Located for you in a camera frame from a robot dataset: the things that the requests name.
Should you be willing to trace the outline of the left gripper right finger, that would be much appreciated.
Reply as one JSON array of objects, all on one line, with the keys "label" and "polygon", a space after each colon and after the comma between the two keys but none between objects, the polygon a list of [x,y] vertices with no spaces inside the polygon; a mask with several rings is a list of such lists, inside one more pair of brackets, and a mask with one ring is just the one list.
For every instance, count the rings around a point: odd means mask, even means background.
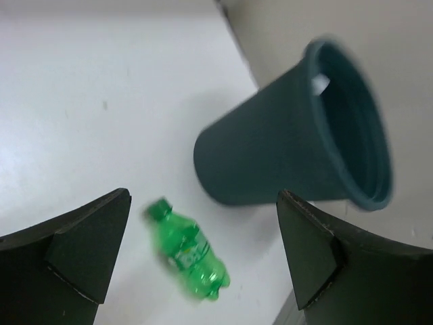
[{"label": "left gripper right finger", "polygon": [[283,190],[279,228],[308,324],[431,324],[432,251],[330,215]]}]

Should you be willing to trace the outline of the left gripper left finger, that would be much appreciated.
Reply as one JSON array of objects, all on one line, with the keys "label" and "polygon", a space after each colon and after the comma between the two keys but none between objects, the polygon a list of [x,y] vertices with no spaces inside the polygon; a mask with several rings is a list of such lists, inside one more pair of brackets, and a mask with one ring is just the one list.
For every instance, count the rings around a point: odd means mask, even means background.
[{"label": "left gripper left finger", "polygon": [[2,324],[93,324],[104,303],[132,197],[118,188],[1,237]]}]

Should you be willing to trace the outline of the green plastic bottle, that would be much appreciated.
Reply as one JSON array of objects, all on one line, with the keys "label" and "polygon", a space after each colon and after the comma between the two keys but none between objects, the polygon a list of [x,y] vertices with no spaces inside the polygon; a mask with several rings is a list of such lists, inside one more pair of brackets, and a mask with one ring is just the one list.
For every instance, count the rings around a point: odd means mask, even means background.
[{"label": "green plastic bottle", "polygon": [[195,300],[216,301],[231,279],[198,223],[173,210],[162,197],[145,210],[152,244],[167,270]]}]

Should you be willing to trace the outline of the clear bottle blue label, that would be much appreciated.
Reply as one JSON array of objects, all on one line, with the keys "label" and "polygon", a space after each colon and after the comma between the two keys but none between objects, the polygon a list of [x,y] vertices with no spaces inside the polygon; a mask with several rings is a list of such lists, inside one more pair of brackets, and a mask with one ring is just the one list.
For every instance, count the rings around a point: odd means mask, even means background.
[{"label": "clear bottle blue label", "polygon": [[311,79],[313,95],[320,96],[330,84],[330,79],[324,74],[317,74]]}]

